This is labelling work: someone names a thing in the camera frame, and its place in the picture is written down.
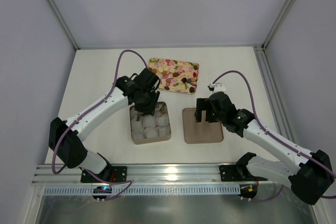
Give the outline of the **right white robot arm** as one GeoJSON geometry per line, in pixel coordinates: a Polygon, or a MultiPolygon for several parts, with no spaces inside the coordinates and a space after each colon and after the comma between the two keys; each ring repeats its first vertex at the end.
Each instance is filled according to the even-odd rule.
{"type": "Polygon", "coordinates": [[[271,162],[248,153],[238,162],[252,176],[277,182],[291,189],[304,203],[315,205],[334,183],[329,155],[322,150],[313,152],[267,129],[255,114],[237,109],[224,92],[213,93],[209,98],[196,100],[195,120],[201,122],[202,114],[209,123],[219,122],[224,128],[241,138],[265,149],[278,159],[271,162]]]}

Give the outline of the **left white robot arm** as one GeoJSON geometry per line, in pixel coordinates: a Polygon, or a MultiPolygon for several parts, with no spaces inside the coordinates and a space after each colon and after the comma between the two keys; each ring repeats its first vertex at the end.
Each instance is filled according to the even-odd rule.
{"type": "Polygon", "coordinates": [[[52,172],[57,175],[56,159],[66,168],[79,167],[93,180],[113,181],[113,168],[101,154],[85,148],[83,142],[89,134],[114,113],[133,105],[144,115],[153,115],[159,99],[160,78],[148,68],[131,77],[115,80],[111,90],[82,112],[66,120],[55,118],[50,124],[49,148],[53,151],[52,172]]]}

